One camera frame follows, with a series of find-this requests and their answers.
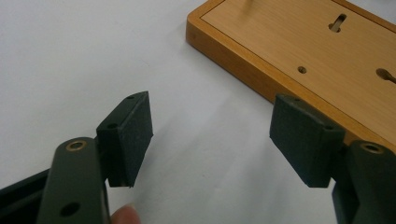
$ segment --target white table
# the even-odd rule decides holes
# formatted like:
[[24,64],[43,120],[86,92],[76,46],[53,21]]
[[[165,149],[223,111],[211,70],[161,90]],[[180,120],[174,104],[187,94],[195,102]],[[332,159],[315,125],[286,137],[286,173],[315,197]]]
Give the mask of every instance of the white table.
[[[204,1],[1,1],[0,189],[149,91],[154,137],[111,212],[143,223],[335,223],[332,185],[309,189],[269,138],[272,105],[185,41]],[[396,22],[396,1],[353,1]]]

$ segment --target wooden board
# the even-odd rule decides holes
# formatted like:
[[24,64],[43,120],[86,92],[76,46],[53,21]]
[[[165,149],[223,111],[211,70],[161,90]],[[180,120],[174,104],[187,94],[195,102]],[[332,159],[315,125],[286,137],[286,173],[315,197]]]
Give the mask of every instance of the wooden board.
[[396,83],[377,74],[396,77],[394,24],[341,0],[210,0],[186,37],[269,101],[304,99],[346,129],[347,144],[396,152]]

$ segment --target hole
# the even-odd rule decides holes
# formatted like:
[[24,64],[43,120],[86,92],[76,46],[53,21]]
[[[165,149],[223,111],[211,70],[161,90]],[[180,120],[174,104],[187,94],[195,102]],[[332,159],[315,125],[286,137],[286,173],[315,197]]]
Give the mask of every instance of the hole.
[[108,128],[108,129],[115,129],[115,128],[117,128],[118,126],[119,126],[118,124],[112,123],[112,124],[107,125],[107,128]]
[[299,66],[299,67],[297,68],[297,70],[298,70],[299,73],[301,73],[301,74],[305,74],[305,73],[306,73],[306,68],[305,68],[304,66]]
[[334,21],[334,23],[329,24],[329,29],[335,33],[340,33],[341,31],[341,23],[344,22],[344,20],[347,18],[346,14],[341,14],[337,17],[337,19]]
[[69,203],[61,209],[61,217],[71,217],[79,209],[79,203]]
[[390,72],[388,72],[387,69],[378,68],[378,69],[376,69],[375,72],[380,78],[382,78],[386,81],[391,81],[396,84],[396,77],[394,77]]
[[86,145],[87,145],[86,141],[77,140],[77,141],[69,143],[66,146],[66,150],[68,150],[68,151],[78,151],[78,150],[83,149]]
[[378,147],[376,145],[370,144],[370,143],[363,143],[361,144],[361,148],[364,150],[374,153],[374,154],[382,154],[384,153],[384,149],[382,147]]

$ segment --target rubber jaw pad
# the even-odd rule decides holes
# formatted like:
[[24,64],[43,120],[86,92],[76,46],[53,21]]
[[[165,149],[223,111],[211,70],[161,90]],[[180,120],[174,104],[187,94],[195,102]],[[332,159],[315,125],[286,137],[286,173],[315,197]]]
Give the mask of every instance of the rubber jaw pad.
[[327,188],[331,155],[343,145],[345,131],[304,101],[277,95],[270,137],[310,188]]
[[110,187],[132,187],[153,135],[149,93],[125,98],[96,132]]

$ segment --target keyhole slot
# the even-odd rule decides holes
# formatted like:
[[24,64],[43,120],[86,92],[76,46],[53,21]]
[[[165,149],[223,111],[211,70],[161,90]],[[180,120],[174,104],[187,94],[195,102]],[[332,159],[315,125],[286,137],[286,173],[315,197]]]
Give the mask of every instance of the keyhole slot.
[[378,68],[376,69],[376,74],[384,80],[391,81],[396,84],[396,77],[394,77],[387,69]]
[[338,16],[338,18],[335,20],[334,23],[329,24],[329,29],[335,33],[340,33],[341,31],[341,24],[344,22],[344,20],[347,18],[346,14],[341,14]]

